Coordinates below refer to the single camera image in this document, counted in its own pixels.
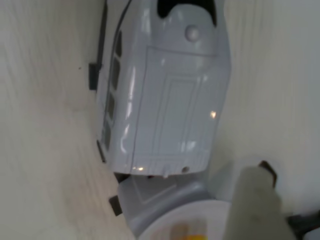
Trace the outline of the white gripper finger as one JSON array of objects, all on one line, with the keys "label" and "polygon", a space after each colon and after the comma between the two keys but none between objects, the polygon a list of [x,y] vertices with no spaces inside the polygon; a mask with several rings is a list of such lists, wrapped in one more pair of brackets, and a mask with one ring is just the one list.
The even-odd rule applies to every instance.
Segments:
[{"label": "white gripper finger", "polygon": [[269,165],[246,167],[237,179],[226,222],[227,240],[295,240],[281,212]]}]

